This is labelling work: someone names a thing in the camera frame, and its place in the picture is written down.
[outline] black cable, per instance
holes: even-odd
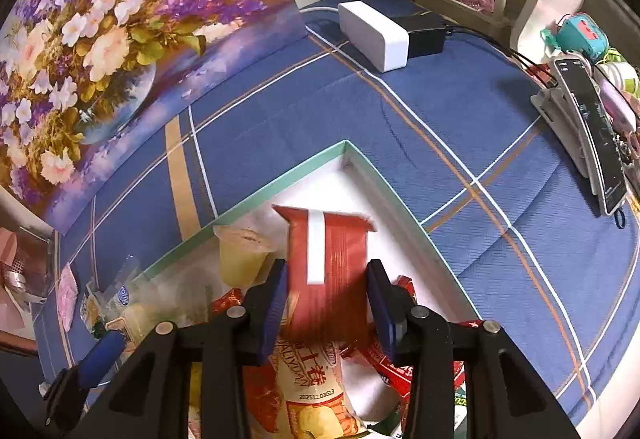
[[[493,47],[498,49],[498,51],[500,51],[501,53],[503,53],[503,54],[505,54],[507,56],[511,56],[512,58],[514,58],[517,61],[519,61],[519,63],[521,65],[523,65],[524,67],[532,66],[535,69],[539,70],[540,72],[543,72],[544,74],[546,74],[549,78],[551,78],[553,80],[553,83],[555,83],[555,85],[553,85],[553,86],[556,86],[558,84],[558,82],[556,81],[556,77],[553,74],[551,74],[551,72],[549,72],[546,69],[543,69],[537,63],[535,63],[534,61],[532,61],[529,58],[527,58],[524,54],[518,53],[518,51],[514,51],[511,48],[505,47],[503,44],[501,44],[498,40],[496,40],[492,36],[489,36],[488,34],[485,34],[482,31],[478,31],[476,29],[473,29],[473,28],[467,27],[467,26],[448,24],[447,27],[449,28],[448,31],[447,31],[447,34],[449,34],[449,35],[455,34],[455,33],[470,34],[472,36],[476,36],[478,38],[481,38],[485,42],[488,42]]]
[[[618,208],[614,213],[613,213],[613,218],[616,221],[616,226],[618,226],[618,229],[625,229],[626,226],[626,216],[625,216],[625,212],[623,212],[622,208]]]

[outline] plastic cup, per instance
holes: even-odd
[[[269,253],[276,250],[266,237],[251,229],[214,226],[220,240],[220,278],[230,287],[251,287]]]

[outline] metal screw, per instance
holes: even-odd
[[[484,330],[491,334],[497,334],[500,332],[500,329],[502,329],[502,327],[500,327],[500,324],[495,320],[485,320],[484,322],[482,322],[482,327],[484,327]]]
[[[226,310],[226,315],[229,318],[241,318],[246,313],[246,309],[241,305],[234,305]]]
[[[420,319],[426,318],[427,316],[429,316],[429,310],[424,305],[417,305],[415,307],[412,307],[411,316]]]
[[[156,326],[156,333],[160,335],[169,334],[172,330],[174,330],[174,324],[171,322],[160,322]]]

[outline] white power bank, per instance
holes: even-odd
[[[409,33],[364,2],[338,4],[340,29],[380,72],[406,65]]]

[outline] blue gripper pad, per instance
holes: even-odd
[[[119,331],[107,331],[78,364],[78,385],[81,389],[97,387],[124,351],[126,339]]]
[[[250,314],[250,334],[254,345],[247,351],[251,363],[262,365],[273,352],[280,322],[289,294],[287,263],[277,259],[271,267],[267,281],[247,291],[242,306]]]
[[[407,332],[406,315],[394,292],[396,286],[389,282],[389,277],[380,260],[369,261],[366,277],[367,297],[369,297],[371,313],[376,323],[378,341],[382,351],[393,362],[396,346]]]

